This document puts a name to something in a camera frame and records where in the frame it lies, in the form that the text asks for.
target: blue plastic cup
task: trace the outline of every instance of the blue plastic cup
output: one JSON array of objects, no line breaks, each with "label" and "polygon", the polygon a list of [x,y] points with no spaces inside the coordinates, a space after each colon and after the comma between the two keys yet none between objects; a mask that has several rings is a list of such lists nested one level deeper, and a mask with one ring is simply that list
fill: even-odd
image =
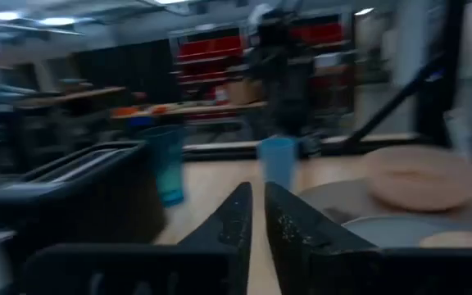
[{"label": "blue plastic cup", "polygon": [[165,207],[184,200],[182,165],[184,134],[184,128],[179,125],[159,126],[138,133],[138,137],[148,143],[150,165],[156,176],[157,192]]},{"label": "blue plastic cup", "polygon": [[292,138],[268,138],[258,146],[265,182],[275,182],[287,190],[293,186],[297,141]]}]

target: plate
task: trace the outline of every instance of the plate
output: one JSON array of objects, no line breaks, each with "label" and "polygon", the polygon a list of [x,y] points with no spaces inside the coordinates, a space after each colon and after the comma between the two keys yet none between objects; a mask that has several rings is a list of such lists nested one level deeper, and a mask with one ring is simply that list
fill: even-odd
[{"label": "plate", "polygon": [[449,219],[423,216],[361,217],[342,226],[378,247],[419,247],[423,238],[433,234],[471,231]]}]

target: bowl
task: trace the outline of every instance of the bowl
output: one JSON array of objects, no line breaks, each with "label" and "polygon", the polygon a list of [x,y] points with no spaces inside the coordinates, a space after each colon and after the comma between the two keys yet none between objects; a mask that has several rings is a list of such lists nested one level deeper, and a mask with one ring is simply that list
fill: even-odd
[{"label": "bowl", "polygon": [[472,198],[472,162],[439,147],[396,146],[364,156],[372,196],[408,211],[445,211]]}]

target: black toaster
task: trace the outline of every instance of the black toaster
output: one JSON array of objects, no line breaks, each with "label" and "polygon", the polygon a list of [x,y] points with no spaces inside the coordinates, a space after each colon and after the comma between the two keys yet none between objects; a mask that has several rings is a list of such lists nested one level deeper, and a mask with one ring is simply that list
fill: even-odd
[{"label": "black toaster", "polygon": [[144,142],[103,143],[0,187],[0,249],[15,278],[58,243],[150,243],[165,225]]},{"label": "black toaster", "polygon": [[252,189],[240,184],[177,245],[58,244],[34,254],[15,294],[247,294]]}]

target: shelf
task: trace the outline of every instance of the shelf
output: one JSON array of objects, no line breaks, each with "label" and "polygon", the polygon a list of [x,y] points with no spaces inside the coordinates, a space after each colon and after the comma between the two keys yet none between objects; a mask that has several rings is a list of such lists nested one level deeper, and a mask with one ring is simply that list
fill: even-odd
[{"label": "shelf", "polygon": [[[245,70],[248,70],[248,69],[249,69],[248,65],[227,66],[227,70],[224,70],[221,73],[238,73],[238,72],[245,71]],[[178,76],[178,79],[179,79],[180,76],[182,76],[182,77],[200,76],[200,75],[209,75],[210,73],[199,74],[199,75],[184,75],[183,71],[175,70],[175,71],[169,72],[169,74],[176,75],[176,76]]]},{"label": "shelf", "polygon": [[179,83],[180,85],[183,86],[191,86],[195,84],[205,84],[205,83],[216,83],[216,82],[225,82],[225,81],[231,81],[231,80],[239,80],[243,79],[243,76],[236,76],[236,77],[225,77],[225,78],[215,78],[215,79],[203,79],[203,80],[198,80],[198,81],[189,81],[189,82],[181,82]]},{"label": "shelf", "polygon": [[243,41],[241,36],[223,37],[184,43],[179,46],[178,65],[197,62],[219,61],[226,57],[241,57]]},{"label": "shelf", "polygon": [[322,43],[322,44],[311,45],[311,47],[315,48],[315,49],[332,48],[332,47],[336,47],[336,46],[343,46],[345,44],[347,44],[347,41],[339,41],[339,42],[333,42],[333,43]]},{"label": "shelf", "polygon": [[186,65],[192,65],[192,64],[203,63],[203,62],[221,61],[221,60],[224,60],[227,57],[230,57],[230,56],[208,57],[208,58],[202,58],[202,59],[192,60],[192,61],[177,61],[176,65],[177,66],[186,66]]}]

